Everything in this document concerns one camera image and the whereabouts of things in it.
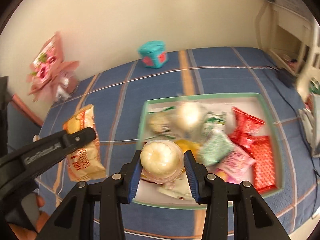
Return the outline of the person's left hand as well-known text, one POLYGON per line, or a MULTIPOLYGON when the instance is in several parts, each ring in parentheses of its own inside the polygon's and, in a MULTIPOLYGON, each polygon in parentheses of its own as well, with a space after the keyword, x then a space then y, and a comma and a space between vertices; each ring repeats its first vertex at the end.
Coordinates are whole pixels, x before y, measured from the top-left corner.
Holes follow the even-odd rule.
POLYGON ((31 193, 6 216, 6 221, 18 239, 36 239, 50 218, 48 213, 40 210, 45 203, 39 194, 31 193))

